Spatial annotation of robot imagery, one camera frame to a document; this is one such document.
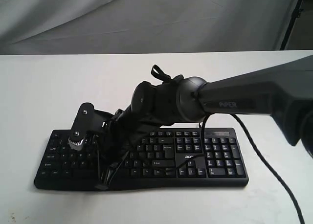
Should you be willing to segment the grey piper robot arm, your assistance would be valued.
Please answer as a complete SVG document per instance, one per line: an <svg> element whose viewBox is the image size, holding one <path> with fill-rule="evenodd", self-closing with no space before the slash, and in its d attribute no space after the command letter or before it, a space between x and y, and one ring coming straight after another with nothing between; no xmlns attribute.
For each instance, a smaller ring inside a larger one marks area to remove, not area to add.
<svg viewBox="0 0 313 224"><path fill-rule="evenodd" d="M99 159L106 166L98 189L245 185L245 167L236 147L225 168L204 164L194 168L187 159L180 165L144 161L144 167L133 168L127 178L115 177L127 153L148 133L175 123L205 124L216 113L235 119L241 114L270 115L290 145L302 141L308 154L313 152L312 56L212 83L200 77L172 78L158 66L151 74L162 84L140 83L131 104L104 122Z"/></svg>

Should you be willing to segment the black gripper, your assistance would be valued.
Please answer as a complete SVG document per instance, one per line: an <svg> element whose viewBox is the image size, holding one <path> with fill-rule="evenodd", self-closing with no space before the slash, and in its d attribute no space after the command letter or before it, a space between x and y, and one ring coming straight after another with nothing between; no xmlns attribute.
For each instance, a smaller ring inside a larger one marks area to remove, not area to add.
<svg viewBox="0 0 313 224"><path fill-rule="evenodd" d="M143 137L158 128L159 120L150 113L135 113L131 107L124 111L119 109L104 127L104 135L94 136L98 173L95 189L108 191L113 178L125 161L125 158L121 158ZM101 158L106 163L112 164L102 167Z"/></svg>

